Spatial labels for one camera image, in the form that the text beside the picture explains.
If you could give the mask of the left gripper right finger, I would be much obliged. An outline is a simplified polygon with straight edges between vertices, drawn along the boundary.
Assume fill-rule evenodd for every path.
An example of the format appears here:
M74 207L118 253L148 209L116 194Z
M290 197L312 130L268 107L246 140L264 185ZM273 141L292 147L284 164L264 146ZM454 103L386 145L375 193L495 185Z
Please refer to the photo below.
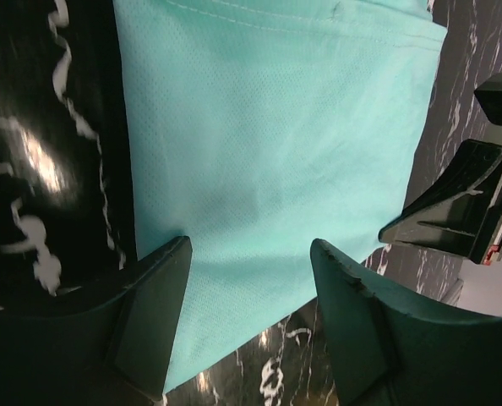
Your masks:
M323 239L310 258L343 405L502 405L502 317L430 299Z

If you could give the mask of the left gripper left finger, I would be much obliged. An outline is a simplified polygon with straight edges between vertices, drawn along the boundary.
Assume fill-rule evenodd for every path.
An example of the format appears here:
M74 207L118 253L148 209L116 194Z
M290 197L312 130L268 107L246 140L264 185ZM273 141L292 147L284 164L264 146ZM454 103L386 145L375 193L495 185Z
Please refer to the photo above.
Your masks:
M160 401L191 259L179 236L68 294L0 310L0 405Z

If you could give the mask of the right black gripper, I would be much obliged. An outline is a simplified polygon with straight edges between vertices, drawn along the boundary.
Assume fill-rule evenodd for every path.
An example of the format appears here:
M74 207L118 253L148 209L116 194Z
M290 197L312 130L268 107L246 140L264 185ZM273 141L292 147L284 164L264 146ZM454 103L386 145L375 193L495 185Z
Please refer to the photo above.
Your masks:
M501 261L502 145L463 141L434 184L380 229L379 241L478 265Z

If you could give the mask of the teal t shirt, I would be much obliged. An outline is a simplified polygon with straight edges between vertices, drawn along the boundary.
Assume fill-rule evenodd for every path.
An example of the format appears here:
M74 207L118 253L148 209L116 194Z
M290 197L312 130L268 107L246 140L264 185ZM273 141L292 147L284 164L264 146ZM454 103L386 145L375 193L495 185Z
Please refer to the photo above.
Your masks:
M446 36L424 1L117 1L139 256L193 257L165 390L357 261L405 200Z

